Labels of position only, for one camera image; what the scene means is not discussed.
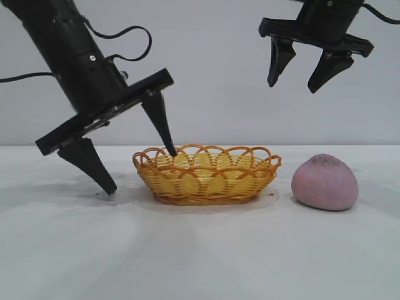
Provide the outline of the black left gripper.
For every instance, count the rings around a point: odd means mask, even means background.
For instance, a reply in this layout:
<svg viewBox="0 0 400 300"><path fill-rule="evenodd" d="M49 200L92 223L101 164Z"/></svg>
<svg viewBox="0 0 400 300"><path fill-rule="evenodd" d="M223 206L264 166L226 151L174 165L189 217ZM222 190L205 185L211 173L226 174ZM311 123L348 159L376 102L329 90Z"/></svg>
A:
<svg viewBox="0 0 400 300"><path fill-rule="evenodd" d="M90 52L72 59L71 66L57 75L57 81L77 113L36 141L43 155L59 149L60 158L87 174L109 196L114 194L116 183L100 160L93 142L81 137L107 126L112 118L140 104L168 153L177 156L162 94L163 89L174 83L167 69L129 86L112 59L105 58L100 52Z"/></svg>

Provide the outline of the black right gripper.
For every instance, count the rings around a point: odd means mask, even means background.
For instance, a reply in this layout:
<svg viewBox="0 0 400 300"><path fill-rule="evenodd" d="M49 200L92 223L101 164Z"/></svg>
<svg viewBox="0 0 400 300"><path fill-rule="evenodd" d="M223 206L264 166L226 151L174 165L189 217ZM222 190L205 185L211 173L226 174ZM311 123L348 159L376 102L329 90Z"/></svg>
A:
<svg viewBox="0 0 400 300"><path fill-rule="evenodd" d="M363 1L304 1L294 20L264 17L259 34L271 38L269 86L277 83L296 56L294 43L324 50L307 84L311 93L316 93L334 76L349 69L354 63L352 54L368 57L374 45L367 39L347 33L363 4Z"/></svg>

